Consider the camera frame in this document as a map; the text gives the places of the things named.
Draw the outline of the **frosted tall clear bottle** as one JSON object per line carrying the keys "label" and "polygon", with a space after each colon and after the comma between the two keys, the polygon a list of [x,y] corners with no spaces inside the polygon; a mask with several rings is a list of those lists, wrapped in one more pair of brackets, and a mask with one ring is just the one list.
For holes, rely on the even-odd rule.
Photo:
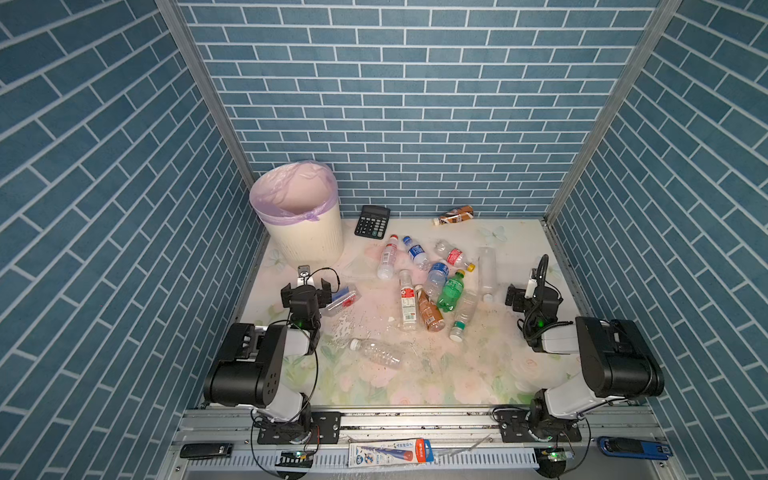
{"label": "frosted tall clear bottle", "polygon": [[484,247],[479,251],[479,277],[478,286],[483,302],[493,302],[498,290],[498,274],[496,250],[492,247]]}

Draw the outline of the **brown Nescafe coffee bottle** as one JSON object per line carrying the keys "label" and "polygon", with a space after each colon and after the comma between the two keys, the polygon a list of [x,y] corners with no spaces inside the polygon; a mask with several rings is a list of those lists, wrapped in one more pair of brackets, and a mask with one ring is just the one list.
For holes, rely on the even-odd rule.
{"label": "brown Nescafe coffee bottle", "polygon": [[435,226],[456,224],[456,223],[472,220],[473,218],[474,218],[474,209],[471,206],[466,205],[466,206],[454,208],[440,215],[439,217],[434,218],[433,224]]}

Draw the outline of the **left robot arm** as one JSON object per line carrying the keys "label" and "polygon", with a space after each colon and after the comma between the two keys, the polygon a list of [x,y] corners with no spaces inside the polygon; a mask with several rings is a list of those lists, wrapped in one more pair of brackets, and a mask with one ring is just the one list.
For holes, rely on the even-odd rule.
{"label": "left robot arm", "polygon": [[205,378],[204,400],[228,407],[248,406],[274,424],[307,429],[310,396],[281,383],[283,360],[316,353],[320,310],[332,299],[331,285],[301,280],[280,291],[289,316],[263,329],[236,323],[229,330]]}

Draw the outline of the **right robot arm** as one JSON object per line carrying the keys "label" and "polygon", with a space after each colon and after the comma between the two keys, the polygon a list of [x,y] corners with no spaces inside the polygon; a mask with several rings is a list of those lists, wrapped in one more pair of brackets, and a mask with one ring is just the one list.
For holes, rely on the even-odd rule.
{"label": "right robot arm", "polygon": [[521,313],[518,328],[536,353],[577,356],[580,372],[565,383],[539,390],[525,424],[540,440],[578,436],[576,423],[587,412],[614,401],[661,395],[662,370],[637,325],[630,320],[578,316],[561,321],[559,291],[542,280],[508,287],[505,304]]}

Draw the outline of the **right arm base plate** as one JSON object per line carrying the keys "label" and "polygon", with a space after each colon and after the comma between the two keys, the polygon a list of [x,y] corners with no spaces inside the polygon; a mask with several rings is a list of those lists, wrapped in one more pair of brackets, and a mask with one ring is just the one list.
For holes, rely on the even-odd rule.
{"label": "right arm base plate", "polygon": [[547,443],[555,440],[582,440],[575,419],[559,419],[544,411],[530,412],[522,408],[502,406],[491,411],[491,418],[498,424],[504,443]]}

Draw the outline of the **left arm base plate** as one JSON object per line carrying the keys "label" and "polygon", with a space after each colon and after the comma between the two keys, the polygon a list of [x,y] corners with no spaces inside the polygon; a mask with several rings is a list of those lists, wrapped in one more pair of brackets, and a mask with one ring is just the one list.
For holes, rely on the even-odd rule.
{"label": "left arm base plate", "polygon": [[256,443],[259,445],[337,444],[341,428],[339,411],[303,412],[292,422],[262,421]]}

